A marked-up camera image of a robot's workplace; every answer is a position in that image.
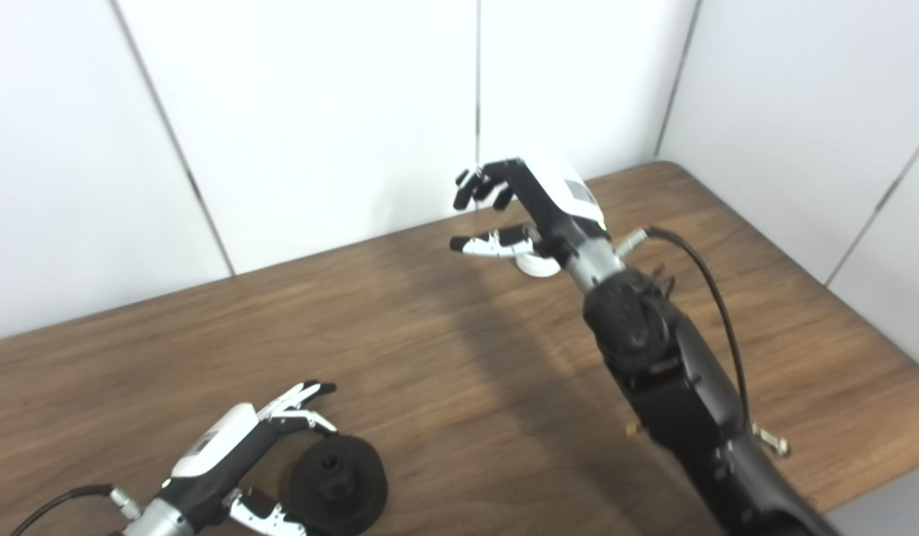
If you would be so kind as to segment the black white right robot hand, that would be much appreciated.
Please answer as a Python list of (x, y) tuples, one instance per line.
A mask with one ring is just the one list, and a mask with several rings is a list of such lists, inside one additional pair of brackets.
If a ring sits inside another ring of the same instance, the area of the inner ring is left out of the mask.
[(504, 211), (516, 198), (531, 220), (477, 235), (455, 235), (449, 240), (450, 251), (486, 258), (550, 258), (583, 294), (624, 268), (598, 201), (568, 163), (550, 157), (511, 157), (463, 170), (456, 186), (457, 210), (494, 196), (493, 210)]

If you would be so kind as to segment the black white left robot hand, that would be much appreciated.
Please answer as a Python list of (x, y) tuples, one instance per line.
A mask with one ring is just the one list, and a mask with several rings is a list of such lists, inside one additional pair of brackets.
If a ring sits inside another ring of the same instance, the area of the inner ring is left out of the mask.
[(285, 505), (264, 492), (245, 491), (240, 481), (285, 435), (336, 435), (336, 425), (307, 408), (334, 391), (334, 383), (307, 380), (260, 410), (252, 403), (234, 405), (185, 452), (152, 502), (119, 534), (198, 535), (232, 520), (259, 535), (309, 535)]

